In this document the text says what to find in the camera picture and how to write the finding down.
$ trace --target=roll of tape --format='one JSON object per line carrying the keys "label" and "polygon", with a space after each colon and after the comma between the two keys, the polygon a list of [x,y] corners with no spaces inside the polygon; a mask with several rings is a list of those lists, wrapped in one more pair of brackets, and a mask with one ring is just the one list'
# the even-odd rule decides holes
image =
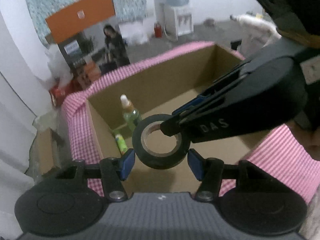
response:
{"label": "roll of tape", "polygon": [[132,136],[132,145],[137,157],[146,166],[165,170],[178,165],[188,153],[190,140],[183,133],[175,135],[177,145],[170,152],[160,154],[147,148],[147,137],[160,130],[160,124],[171,117],[169,114],[155,114],[139,122]]}

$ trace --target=white sticker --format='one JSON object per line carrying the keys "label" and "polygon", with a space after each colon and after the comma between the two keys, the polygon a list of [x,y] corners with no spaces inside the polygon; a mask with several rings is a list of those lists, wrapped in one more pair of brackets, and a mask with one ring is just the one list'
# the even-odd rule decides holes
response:
{"label": "white sticker", "polygon": [[320,79],[320,56],[302,62],[300,66],[307,84]]}
{"label": "white sticker", "polygon": [[73,42],[69,43],[68,45],[64,46],[64,50],[68,55],[71,53],[77,51],[79,49],[79,44],[77,40],[74,40]]}
{"label": "white sticker", "polygon": [[84,19],[84,12],[78,11],[78,17],[79,17],[79,19]]}

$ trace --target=woman in poster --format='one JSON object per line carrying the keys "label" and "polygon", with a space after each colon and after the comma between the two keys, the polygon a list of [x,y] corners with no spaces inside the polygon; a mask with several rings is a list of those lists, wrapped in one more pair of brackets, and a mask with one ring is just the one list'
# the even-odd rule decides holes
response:
{"label": "woman in poster", "polygon": [[129,65],[130,61],[121,34],[109,24],[104,26],[103,32],[106,44],[106,60],[116,62],[117,67]]}

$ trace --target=pink striped fabric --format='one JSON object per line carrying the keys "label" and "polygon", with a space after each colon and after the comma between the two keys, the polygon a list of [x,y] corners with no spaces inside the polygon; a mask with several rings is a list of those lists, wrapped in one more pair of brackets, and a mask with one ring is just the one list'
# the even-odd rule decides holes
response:
{"label": "pink striped fabric", "polygon": [[[212,42],[192,42],[177,47],[157,57],[121,67],[101,77],[86,91],[69,95],[62,108],[67,116],[73,159],[84,159],[88,164],[100,161],[84,104],[88,97],[153,65],[211,45],[213,45]],[[246,158],[292,188],[307,203],[320,184],[320,162],[312,160],[285,125],[270,132]],[[99,179],[90,179],[88,186],[99,195],[103,195]],[[223,195],[234,186],[235,182],[232,180],[223,181],[220,194]]]}

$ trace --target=black circular disc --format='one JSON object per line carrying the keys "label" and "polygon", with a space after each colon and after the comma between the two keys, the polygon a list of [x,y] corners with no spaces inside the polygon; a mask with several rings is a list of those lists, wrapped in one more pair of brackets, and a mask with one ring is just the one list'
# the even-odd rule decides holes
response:
{"label": "black circular disc", "polygon": [[63,236],[79,232],[97,220],[103,212],[101,197],[86,186],[63,181],[42,182],[17,200],[14,211],[23,231]]}
{"label": "black circular disc", "polygon": [[143,119],[137,127],[135,128],[132,136],[132,145],[137,157],[144,163],[146,166],[157,169],[165,170],[170,169],[178,165],[184,157],[187,155],[190,148],[190,140],[186,137],[184,133],[181,133],[181,144],[180,147],[169,156],[159,157],[149,154],[143,147],[141,142],[141,136],[143,130],[150,124],[159,121],[166,121],[170,117],[169,114],[155,114]]}
{"label": "black circular disc", "polygon": [[241,231],[276,236],[299,228],[307,205],[295,192],[248,193],[234,188],[221,197],[220,210],[226,221]]}

